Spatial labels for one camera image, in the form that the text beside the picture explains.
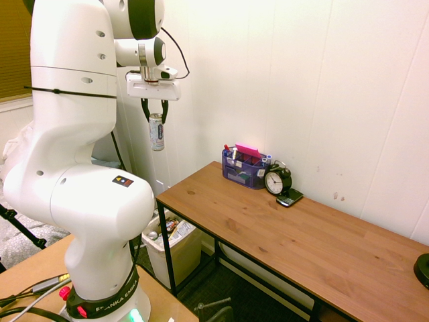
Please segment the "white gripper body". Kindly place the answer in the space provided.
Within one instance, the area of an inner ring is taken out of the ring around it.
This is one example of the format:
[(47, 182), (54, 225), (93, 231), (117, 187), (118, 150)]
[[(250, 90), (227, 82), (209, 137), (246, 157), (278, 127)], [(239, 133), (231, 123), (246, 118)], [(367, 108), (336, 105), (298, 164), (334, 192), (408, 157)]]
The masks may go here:
[(140, 74), (127, 73), (127, 94), (130, 97), (178, 101), (181, 97), (181, 88), (178, 80), (159, 80), (149, 83), (142, 79)]

